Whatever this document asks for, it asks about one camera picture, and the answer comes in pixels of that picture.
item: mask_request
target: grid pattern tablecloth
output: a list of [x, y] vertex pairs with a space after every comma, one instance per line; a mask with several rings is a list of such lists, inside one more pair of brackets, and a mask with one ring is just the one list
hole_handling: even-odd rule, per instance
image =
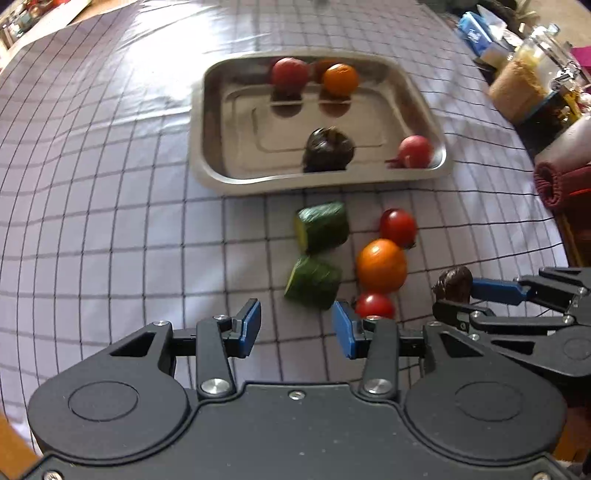
[[[241, 51], [332, 47], [393, 57], [436, 113], [455, 166], [438, 180], [219, 197], [187, 164], [191, 83]], [[442, 269], [512, 279], [566, 265], [556, 225], [534, 194], [515, 131], [489, 104], [465, 48], [410, 0], [146, 1], [26, 47], [0, 76], [0, 395], [33, 442], [26, 403], [56, 375], [147, 322], [194, 326], [263, 305], [239, 382], [359, 378], [328, 315], [288, 303], [293, 212], [343, 200], [352, 234], [327, 254], [340, 295], [358, 292], [354, 257], [387, 207], [420, 231], [392, 297], [406, 327], [430, 317]], [[533, 305], [511, 313], [546, 314]], [[496, 308], [507, 314], [507, 307]], [[401, 365], [402, 384], [419, 377]], [[192, 386], [194, 364], [178, 380]]]

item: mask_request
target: metal tray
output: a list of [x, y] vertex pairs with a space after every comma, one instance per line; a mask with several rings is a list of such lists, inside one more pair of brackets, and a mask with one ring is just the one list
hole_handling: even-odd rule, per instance
[[[310, 82], [301, 100], [272, 99], [269, 71], [278, 58], [335, 59], [357, 69], [361, 83], [335, 102]], [[303, 173], [308, 136], [336, 126], [356, 145], [345, 171]], [[412, 134], [434, 146], [429, 168], [387, 168]], [[211, 65], [193, 88], [190, 162], [205, 186], [228, 194], [430, 179], [451, 169], [445, 139], [405, 71], [385, 57], [314, 50], [242, 54]]]

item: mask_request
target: glass jar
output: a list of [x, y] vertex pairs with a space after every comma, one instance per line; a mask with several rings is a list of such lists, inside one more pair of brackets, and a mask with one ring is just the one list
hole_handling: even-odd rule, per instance
[[491, 85], [489, 96], [509, 122], [519, 124], [557, 90], [565, 73], [572, 77], [579, 72], [578, 62], [553, 31], [536, 27]]

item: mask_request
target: blue package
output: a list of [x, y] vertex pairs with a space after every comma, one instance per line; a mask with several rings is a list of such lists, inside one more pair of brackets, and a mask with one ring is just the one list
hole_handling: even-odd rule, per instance
[[480, 15], [472, 12], [463, 14], [457, 28], [463, 34], [464, 40], [467, 41], [468, 45], [479, 57], [493, 43], [490, 30]]

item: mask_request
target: rolled towel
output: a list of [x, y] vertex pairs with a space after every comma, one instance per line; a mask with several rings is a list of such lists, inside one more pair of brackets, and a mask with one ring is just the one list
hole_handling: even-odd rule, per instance
[[591, 166], [561, 173], [556, 165], [540, 162], [535, 166], [534, 183], [546, 208], [561, 212], [572, 199], [591, 193]]
[[534, 162], [549, 162], [563, 173], [584, 167], [591, 162], [590, 137], [591, 115], [585, 115], [538, 153]]

